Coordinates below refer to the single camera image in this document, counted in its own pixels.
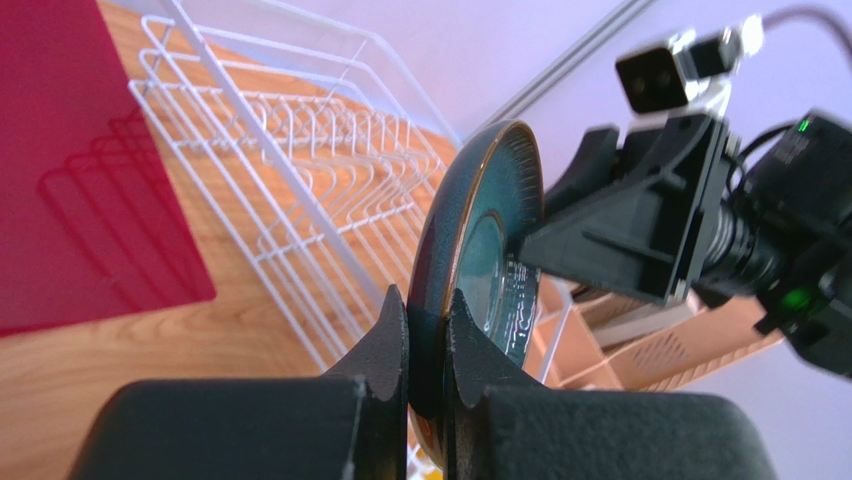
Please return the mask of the white wire dish rack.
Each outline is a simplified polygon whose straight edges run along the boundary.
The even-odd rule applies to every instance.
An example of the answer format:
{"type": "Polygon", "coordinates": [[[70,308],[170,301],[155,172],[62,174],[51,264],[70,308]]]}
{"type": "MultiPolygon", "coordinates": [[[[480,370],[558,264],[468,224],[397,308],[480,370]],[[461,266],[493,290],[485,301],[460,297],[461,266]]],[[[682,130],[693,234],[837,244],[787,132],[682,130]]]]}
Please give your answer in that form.
{"type": "Polygon", "coordinates": [[[326,370],[408,296],[461,141],[380,36],[281,1],[163,1],[131,93],[326,370]]]}

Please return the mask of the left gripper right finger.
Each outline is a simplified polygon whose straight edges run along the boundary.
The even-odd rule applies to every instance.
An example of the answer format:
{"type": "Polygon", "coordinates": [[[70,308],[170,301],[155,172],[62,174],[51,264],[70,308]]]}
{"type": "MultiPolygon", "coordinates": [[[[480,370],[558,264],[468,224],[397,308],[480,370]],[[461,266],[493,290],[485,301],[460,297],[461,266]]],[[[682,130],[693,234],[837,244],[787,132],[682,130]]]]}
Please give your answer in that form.
{"type": "Polygon", "coordinates": [[[446,322],[449,479],[773,479],[745,413],[717,396],[548,388],[477,327],[446,322]]]}

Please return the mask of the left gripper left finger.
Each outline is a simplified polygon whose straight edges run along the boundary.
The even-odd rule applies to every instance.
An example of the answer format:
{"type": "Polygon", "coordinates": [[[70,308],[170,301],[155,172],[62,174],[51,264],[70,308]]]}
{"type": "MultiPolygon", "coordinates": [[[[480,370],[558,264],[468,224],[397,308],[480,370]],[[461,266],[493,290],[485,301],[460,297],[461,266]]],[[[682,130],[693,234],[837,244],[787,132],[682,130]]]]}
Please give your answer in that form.
{"type": "Polygon", "coordinates": [[[144,380],[97,415],[73,479],[402,479],[409,329],[396,286],[316,377],[144,380]]]}

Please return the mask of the dark grey plate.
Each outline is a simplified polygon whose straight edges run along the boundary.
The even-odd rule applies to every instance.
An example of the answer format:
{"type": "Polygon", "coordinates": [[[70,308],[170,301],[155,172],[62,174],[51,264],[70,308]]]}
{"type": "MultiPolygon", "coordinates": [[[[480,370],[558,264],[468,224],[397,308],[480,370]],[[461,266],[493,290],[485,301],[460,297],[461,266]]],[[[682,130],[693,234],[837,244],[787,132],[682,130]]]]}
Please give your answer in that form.
{"type": "Polygon", "coordinates": [[[475,325],[515,366],[527,357],[540,271],[518,258],[523,237],[544,218],[537,143],[523,121],[472,136],[447,168],[422,228],[408,288],[409,405],[422,450],[443,458],[446,318],[456,290],[475,325]]]}

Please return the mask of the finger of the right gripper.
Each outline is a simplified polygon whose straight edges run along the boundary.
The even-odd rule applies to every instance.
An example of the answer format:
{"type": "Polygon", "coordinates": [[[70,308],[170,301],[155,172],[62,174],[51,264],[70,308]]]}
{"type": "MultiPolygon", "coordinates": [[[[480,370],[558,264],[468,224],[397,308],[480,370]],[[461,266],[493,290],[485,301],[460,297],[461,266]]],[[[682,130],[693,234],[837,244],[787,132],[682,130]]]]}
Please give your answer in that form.
{"type": "Polygon", "coordinates": [[[633,132],[609,183],[523,239],[519,259],[551,276],[647,303],[686,298],[708,254],[732,162],[729,127],[707,114],[633,132]]]}
{"type": "Polygon", "coordinates": [[[614,125],[587,130],[566,170],[545,193],[545,216],[551,217],[583,200],[610,181],[619,129],[614,125]]]}

